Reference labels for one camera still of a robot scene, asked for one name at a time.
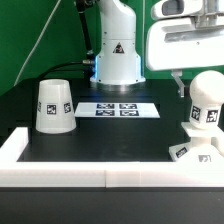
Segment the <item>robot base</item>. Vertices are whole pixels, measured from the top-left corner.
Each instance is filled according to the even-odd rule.
[[[141,89],[145,87],[145,78],[142,78],[141,81],[133,84],[121,84],[121,85],[112,85],[96,82],[94,79],[90,80],[90,87],[95,89],[101,89],[105,91],[114,91],[114,92],[128,92],[135,89]]]
[[[213,137],[220,136],[223,131],[219,127],[203,130],[194,127],[189,122],[182,122],[182,127],[191,138],[188,143],[169,147],[169,154],[175,162],[219,162],[224,158],[219,150],[211,144]]]

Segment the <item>black cable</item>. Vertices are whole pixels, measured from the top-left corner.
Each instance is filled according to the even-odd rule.
[[[75,62],[68,62],[68,63],[59,64],[59,65],[56,65],[56,66],[53,66],[53,67],[49,68],[47,71],[40,74],[37,78],[38,79],[43,79],[47,74],[49,74],[52,71],[55,71],[58,68],[63,68],[63,67],[71,66],[71,65],[82,65],[82,64],[83,64],[82,61],[75,61]]]
[[[42,76],[42,79],[44,79],[45,76],[47,76],[48,74],[53,73],[53,72],[83,72],[83,73],[85,73],[85,72],[88,72],[88,71],[89,71],[89,69],[63,69],[63,70],[59,69],[59,70],[51,70],[47,74]]]
[[[94,59],[94,53],[93,53],[93,49],[91,46],[91,41],[90,41],[90,36],[89,36],[85,13],[79,12],[79,18],[81,21],[82,31],[83,31],[83,35],[84,35],[84,41],[85,41],[86,50],[87,50],[87,54],[86,54],[87,59]]]

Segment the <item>upside-down cup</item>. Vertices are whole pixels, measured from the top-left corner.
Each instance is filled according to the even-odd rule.
[[[60,134],[76,128],[69,82],[49,79],[40,82],[36,129],[42,133]]]

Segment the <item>dark green wall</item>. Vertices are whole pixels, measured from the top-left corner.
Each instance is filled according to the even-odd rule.
[[[16,76],[35,44],[56,0],[7,0],[0,10],[0,94],[12,88]],[[136,50],[142,56],[143,1],[122,0],[137,14]],[[146,0],[145,38],[153,23],[150,8],[157,0]],[[100,18],[95,6],[87,11],[92,45],[95,53],[100,50]],[[85,58],[85,46],[79,18],[73,0],[62,0],[42,41],[26,67],[22,79],[36,77],[51,66]],[[203,69],[186,70],[183,78],[193,78]],[[170,72],[150,72],[146,78],[170,78]]]

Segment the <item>tag on robot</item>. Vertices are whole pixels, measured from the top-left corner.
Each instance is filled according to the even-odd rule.
[[[114,49],[113,53],[115,54],[124,54],[123,47],[121,46],[121,43],[119,42],[116,48]]]

